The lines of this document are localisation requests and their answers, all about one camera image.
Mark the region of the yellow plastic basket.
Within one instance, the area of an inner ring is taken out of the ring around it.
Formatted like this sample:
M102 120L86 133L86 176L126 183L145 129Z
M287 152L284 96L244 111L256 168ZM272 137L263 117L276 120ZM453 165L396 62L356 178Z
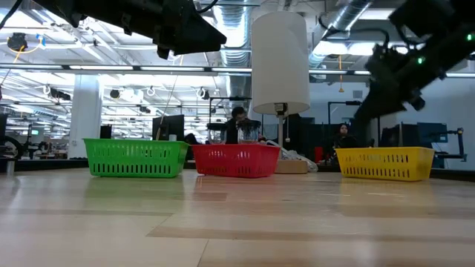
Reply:
M418 182L430 177L434 149L423 147L337 148L344 177Z

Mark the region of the green plastic basket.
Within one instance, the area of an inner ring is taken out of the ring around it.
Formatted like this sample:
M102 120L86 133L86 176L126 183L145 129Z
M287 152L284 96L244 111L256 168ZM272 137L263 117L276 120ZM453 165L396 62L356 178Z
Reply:
M181 173L189 145L179 141L85 139L96 177L173 178Z

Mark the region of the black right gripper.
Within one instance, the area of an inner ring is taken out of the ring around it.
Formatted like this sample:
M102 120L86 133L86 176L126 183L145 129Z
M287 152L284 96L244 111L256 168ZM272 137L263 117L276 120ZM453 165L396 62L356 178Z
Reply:
M354 114L360 122L405 111L404 103L416 110L425 106L422 89L442 77L442 71L419 54L401 54L376 45L370 57L370 93Z

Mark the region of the black computer monitor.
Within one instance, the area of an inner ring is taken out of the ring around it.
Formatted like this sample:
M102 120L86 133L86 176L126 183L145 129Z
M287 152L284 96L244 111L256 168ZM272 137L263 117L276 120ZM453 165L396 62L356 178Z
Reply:
M175 135L177 141L184 140L184 115L156 117L152 119L152 139L169 140L170 135Z

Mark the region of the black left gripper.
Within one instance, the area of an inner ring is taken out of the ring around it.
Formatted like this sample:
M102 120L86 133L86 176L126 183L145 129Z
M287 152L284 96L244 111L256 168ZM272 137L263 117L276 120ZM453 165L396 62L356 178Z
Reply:
M215 52L226 36L197 13L192 0L124 0L124 32L157 39L157 55Z

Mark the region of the blue black machine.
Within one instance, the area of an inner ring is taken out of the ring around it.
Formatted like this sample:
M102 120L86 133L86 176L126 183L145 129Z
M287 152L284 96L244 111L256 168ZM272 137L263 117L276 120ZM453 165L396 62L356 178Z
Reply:
M462 162L467 161L468 155L465 153L463 142L463 128L456 130L448 130L447 125L443 123L418 122L419 141L423 145L435 145L432 168L445 168L448 159L460 159ZM458 149L457 154L449 154L439 147L439 143L448 143L448 136L457 137Z

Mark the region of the black metal stand frame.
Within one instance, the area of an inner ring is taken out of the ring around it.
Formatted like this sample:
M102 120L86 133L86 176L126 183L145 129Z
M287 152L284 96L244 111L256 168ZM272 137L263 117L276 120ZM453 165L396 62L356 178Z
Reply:
M327 103L327 124L328 125L331 125L331 114L332 114L332 111L331 111L331 106L332 105L346 105L346 106L361 106L362 105L362 102L361 101L332 101L332 102L328 102ZM378 116L376 118L376 121L377 121L377 124L379 125L378 127L381 127L380 124L381 124L381 117ZM351 119L350 122L352 123L351 125L359 125L359 126L362 126L364 123L363 122L357 122L356 119Z

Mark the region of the red plastic basket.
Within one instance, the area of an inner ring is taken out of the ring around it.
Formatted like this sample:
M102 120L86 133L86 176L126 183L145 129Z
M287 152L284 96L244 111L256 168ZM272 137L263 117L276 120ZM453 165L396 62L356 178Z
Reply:
M220 177L259 178L274 174L281 149L272 145L193 145L197 172Z

